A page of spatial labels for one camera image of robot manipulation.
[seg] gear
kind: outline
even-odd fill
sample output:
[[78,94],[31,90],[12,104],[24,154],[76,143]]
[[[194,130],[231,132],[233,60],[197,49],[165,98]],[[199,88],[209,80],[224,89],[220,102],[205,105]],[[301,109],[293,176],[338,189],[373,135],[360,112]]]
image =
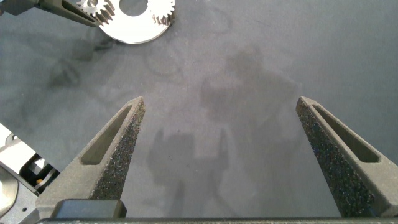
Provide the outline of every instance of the gear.
[[175,17],[174,0],[148,0],[152,18],[158,25],[170,25]]
[[93,16],[101,25],[109,24],[108,20],[112,20],[114,16],[114,7],[110,0],[80,0],[77,4],[83,12]]

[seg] gray table surface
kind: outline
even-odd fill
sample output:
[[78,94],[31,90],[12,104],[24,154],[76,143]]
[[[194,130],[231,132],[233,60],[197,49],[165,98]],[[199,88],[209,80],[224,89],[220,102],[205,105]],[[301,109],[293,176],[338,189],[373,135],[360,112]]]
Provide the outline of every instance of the gray table surface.
[[129,217],[335,217],[295,114],[313,98],[398,162],[398,1],[177,1],[142,45],[0,17],[0,123],[62,170],[125,102],[147,112]]

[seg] metal gear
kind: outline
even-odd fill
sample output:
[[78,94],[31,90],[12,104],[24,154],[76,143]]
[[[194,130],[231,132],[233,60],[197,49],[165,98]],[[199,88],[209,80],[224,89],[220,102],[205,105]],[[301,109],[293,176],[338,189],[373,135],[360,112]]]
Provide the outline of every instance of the metal gear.
[[148,0],[152,18],[158,25],[170,25],[175,17],[174,0]]
[[108,20],[112,20],[114,16],[114,7],[110,0],[80,0],[77,4],[83,12],[93,16],[101,25],[109,24]]

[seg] gear hole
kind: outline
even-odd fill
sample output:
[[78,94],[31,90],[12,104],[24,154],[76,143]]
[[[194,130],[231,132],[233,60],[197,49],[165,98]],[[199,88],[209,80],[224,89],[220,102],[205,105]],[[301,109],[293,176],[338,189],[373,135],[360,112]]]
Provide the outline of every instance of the gear hole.
[[139,16],[147,10],[146,0],[120,0],[120,10],[128,16]]

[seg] robotic arm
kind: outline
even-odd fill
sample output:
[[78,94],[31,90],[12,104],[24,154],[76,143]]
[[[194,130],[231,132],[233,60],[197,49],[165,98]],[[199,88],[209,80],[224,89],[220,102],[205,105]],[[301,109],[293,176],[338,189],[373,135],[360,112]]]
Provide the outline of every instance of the robotic arm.
[[76,4],[66,0],[0,0],[0,15],[8,12],[17,16],[33,7],[86,26],[96,27],[100,25],[97,20],[81,11]]

